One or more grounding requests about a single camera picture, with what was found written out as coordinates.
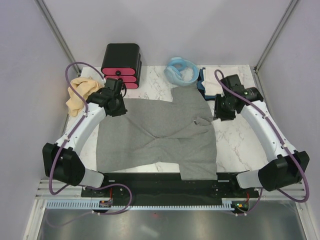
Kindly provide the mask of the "yellow t shirt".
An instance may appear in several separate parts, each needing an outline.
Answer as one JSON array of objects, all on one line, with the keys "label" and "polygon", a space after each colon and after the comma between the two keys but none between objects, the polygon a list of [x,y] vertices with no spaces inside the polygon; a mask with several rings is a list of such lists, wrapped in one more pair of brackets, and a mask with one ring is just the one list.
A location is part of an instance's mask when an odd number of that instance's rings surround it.
[{"label": "yellow t shirt", "polygon": [[[86,101],[92,93],[97,92],[103,85],[91,77],[77,77],[70,82],[74,90]],[[66,102],[68,114],[76,117],[84,108],[85,104],[76,93],[68,87],[69,99]]]}]

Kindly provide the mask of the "black pink drawer box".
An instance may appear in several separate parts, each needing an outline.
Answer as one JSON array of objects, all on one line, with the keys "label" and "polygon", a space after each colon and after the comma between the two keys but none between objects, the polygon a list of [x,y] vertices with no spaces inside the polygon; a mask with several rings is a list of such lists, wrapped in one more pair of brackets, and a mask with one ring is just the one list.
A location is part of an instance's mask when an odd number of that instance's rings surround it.
[{"label": "black pink drawer box", "polygon": [[142,60],[136,43],[109,43],[104,53],[101,72],[104,78],[123,80],[127,89],[140,85]]}]

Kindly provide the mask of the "grey t shirt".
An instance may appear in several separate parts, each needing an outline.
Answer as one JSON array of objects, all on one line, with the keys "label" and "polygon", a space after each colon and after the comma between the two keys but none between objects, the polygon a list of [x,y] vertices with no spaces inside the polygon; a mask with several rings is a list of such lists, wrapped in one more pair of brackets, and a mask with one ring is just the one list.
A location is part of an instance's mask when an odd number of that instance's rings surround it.
[{"label": "grey t shirt", "polygon": [[216,180],[217,146],[209,105],[194,86],[175,87],[171,102],[126,99],[127,113],[99,124],[96,168],[109,173],[178,164],[183,180]]}]

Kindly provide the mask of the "light blue headphones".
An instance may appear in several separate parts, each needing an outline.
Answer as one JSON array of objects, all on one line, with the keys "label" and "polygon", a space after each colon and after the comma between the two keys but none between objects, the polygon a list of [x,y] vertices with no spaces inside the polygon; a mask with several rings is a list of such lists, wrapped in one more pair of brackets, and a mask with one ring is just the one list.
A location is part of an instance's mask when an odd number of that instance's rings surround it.
[{"label": "light blue headphones", "polygon": [[[185,69],[192,70],[192,78],[188,81],[183,79],[182,72]],[[166,68],[163,71],[166,79],[173,85],[186,87],[194,84],[199,77],[198,67],[191,61],[182,57],[173,57],[169,60]]]}]

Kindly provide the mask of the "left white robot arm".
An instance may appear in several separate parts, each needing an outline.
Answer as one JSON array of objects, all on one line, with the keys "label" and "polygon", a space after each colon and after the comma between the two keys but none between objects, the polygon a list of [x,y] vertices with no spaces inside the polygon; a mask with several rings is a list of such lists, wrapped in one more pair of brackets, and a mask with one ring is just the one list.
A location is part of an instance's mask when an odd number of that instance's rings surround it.
[{"label": "left white robot arm", "polygon": [[84,108],[71,128],[54,144],[46,143],[42,149],[44,170],[50,180],[70,186],[88,186],[99,197],[106,196],[110,185],[104,174],[85,167],[80,153],[93,130],[107,116],[127,113],[122,90],[122,79],[107,78],[104,87],[89,95]]}]

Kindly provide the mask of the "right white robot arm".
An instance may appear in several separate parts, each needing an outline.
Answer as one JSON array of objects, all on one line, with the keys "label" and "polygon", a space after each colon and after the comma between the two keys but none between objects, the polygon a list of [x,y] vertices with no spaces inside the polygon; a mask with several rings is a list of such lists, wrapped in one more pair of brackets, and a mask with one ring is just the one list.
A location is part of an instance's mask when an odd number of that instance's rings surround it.
[{"label": "right white robot arm", "polygon": [[231,121],[240,114],[253,129],[268,161],[258,170],[238,173],[235,181],[229,184],[230,193],[240,197],[248,188],[271,192],[301,182],[310,158],[285,138],[270,116],[259,90],[245,88],[237,74],[223,77],[218,83],[223,93],[215,96],[214,118]]}]

